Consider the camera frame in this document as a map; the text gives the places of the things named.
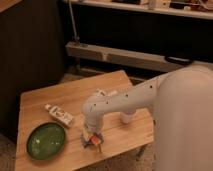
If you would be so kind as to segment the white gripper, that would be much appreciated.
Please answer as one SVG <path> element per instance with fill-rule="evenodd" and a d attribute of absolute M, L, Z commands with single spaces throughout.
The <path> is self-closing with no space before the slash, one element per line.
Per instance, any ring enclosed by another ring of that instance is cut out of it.
<path fill-rule="evenodd" d="M 83 129 L 86 131 L 86 133 L 83 133 L 83 138 L 85 142 L 88 142 L 90 140 L 90 135 L 88 133 L 91 133 L 91 134 L 97 133 L 96 136 L 99 142 L 100 143 L 104 142 L 103 135 L 100 133 L 102 130 L 102 122 L 100 120 L 98 120 L 97 122 L 85 121 L 83 124 Z"/>

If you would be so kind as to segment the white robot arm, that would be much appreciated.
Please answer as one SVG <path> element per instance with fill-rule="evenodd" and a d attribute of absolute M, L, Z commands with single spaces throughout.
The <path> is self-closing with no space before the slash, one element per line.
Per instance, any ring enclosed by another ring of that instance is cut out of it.
<path fill-rule="evenodd" d="M 115 95 L 101 91 L 82 106 L 90 132 L 111 112 L 150 108 L 154 120 L 154 171 L 213 171 L 213 70 L 189 66 L 156 76 Z"/>

